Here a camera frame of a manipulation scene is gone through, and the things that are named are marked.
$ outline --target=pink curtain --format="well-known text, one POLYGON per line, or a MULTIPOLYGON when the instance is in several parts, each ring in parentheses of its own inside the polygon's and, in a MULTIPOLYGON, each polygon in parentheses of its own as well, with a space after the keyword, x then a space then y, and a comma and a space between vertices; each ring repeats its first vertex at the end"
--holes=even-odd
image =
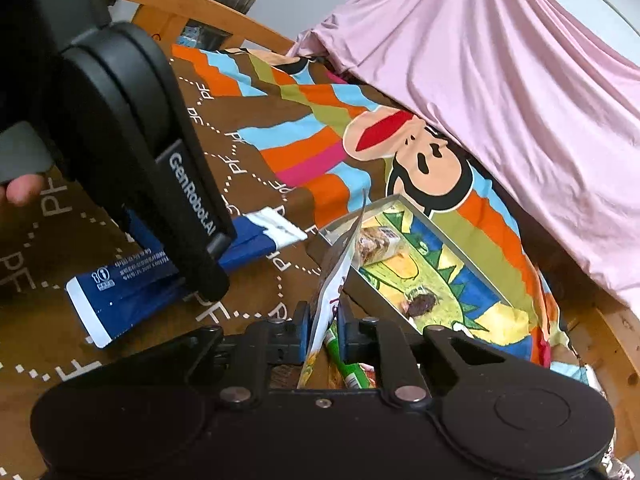
POLYGON ((555 0, 347 0, 290 54, 449 132, 640 314, 640 69, 555 0))

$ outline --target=silver rivet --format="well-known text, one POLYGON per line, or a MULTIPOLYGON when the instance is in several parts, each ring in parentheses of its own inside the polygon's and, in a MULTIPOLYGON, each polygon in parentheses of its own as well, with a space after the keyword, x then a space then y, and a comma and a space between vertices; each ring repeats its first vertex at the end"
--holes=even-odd
POLYGON ((220 391, 220 399, 225 402, 245 402, 251 399, 251 392, 244 386, 228 386, 220 391))
POLYGON ((330 408, 333 403, 329 399, 316 400, 316 406, 318 408, 330 408))
POLYGON ((396 390, 396 397, 405 402, 419 402, 427 396, 427 392, 420 386, 400 386, 396 390))

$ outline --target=patterned blanket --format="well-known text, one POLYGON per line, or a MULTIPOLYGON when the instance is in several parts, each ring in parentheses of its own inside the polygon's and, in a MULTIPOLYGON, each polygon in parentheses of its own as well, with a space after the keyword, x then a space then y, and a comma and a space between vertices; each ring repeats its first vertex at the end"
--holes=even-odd
MULTIPOLYGON (((455 292, 466 332, 543 365, 550 347, 566 342, 557 305, 492 181, 439 131, 316 60, 174 46, 170 62, 232 216, 271 206, 314 234, 357 208, 362 190, 371 201, 403 193, 506 299, 465 296, 454 282, 462 263, 443 251, 434 265, 455 292)), ((64 283, 134 254, 135 243, 56 172, 39 202, 0 222, 0 475, 8 478, 43 471, 28 420, 52 384, 203 323, 233 333, 261 317, 289 317, 319 274, 304 245, 291 246, 235 272, 222 302, 186 298, 98 350, 64 283)))

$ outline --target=blue package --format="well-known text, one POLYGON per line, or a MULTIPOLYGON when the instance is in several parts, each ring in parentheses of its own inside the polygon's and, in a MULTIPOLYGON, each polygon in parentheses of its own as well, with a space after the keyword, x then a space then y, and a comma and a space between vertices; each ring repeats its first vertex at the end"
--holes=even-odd
MULTIPOLYGON (((162 244, 130 212, 130 234, 145 250, 66 284, 78 316, 98 348, 130 330, 161 308, 188 296, 191 290, 164 253, 162 244)), ((271 208, 234 219, 238 238, 220 258, 227 273, 306 239, 306 233, 271 208)))

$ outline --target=green package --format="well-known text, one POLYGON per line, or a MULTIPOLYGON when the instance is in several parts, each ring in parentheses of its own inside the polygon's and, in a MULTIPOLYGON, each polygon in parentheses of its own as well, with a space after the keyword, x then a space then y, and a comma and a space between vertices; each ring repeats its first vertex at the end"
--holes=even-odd
POLYGON ((335 325, 335 321, 324 334, 324 346, 329 353, 329 358, 338 368, 347 388, 371 388, 369 378, 359 364, 346 365, 340 359, 338 329, 335 325))

